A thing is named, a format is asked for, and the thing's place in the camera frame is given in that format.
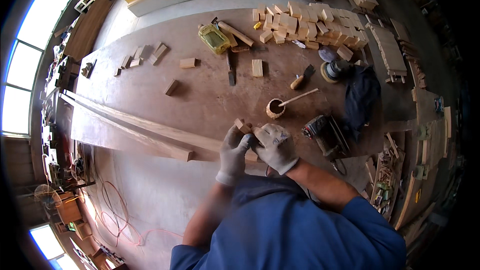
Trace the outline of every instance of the wooden handle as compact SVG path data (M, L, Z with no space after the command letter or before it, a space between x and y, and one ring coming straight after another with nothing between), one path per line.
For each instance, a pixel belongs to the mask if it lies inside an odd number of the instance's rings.
M299 87L300 83L303 81L303 78L305 76L303 75L300 75L296 80L294 80L291 84L290 84L290 89L292 90L295 90Z
M288 105L289 103L291 103L291 102L293 102L293 101L295 101L295 100L297 100L297 99L301 99L302 97L307 96L307 95L312 94L312 93L315 93L315 92L317 92L317 91L318 91L318 88L314 88L313 90L308 91L308 92L306 92L306 93L303 93L303 94L301 94L301 95L298 95L297 97L293 97L292 99L287 100L287 101L279 104L278 106Z
M219 21L217 24L218 24L219 27L223 28L227 32L233 33L238 39L245 42L246 45L249 45L251 47L254 44L254 41L252 39L250 39L249 37L247 37L243 33L239 32L235 28L231 27L227 23L225 23L223 21Z

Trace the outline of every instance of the white work glove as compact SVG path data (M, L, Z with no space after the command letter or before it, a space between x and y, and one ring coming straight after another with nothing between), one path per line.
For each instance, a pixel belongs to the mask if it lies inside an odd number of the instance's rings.
M249 149L252 134L243 134L237 125L233 125L226 133L220 148L220 171L215 179L224 185L234 186L245 173L245 153Z
M275 124L265 124L261 128L254 127L253 133L261 144L256 144L252 150L280 175L297 164L299 157L295 152L295 144L286 129Z

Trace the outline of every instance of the blue shirt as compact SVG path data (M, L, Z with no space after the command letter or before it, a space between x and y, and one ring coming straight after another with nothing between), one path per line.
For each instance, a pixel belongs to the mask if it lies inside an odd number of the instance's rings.
M262 196L225 217L210 251L178 245L171 270L402 269L404 239L363 197L339 213L290 192Z

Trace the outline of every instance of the window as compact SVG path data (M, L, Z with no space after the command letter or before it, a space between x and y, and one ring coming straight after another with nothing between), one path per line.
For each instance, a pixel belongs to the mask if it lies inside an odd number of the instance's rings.
M11 47L3 97L2 133L29 135L32 89L43 52L70 0L34 0Z
M64 251L53 234L50 225L30 230L33 240L45 258L56 270L80 270L75 262Z

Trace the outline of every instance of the blue sleeve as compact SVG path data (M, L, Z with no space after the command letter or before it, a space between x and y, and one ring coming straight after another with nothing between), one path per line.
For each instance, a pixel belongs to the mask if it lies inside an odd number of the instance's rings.
M373 244L389 269L402 269L407 259L405 240L363 197L353 198L341 213Z
M170 270L192 270L205 254L205 251L197 247L177 245L172 249Z

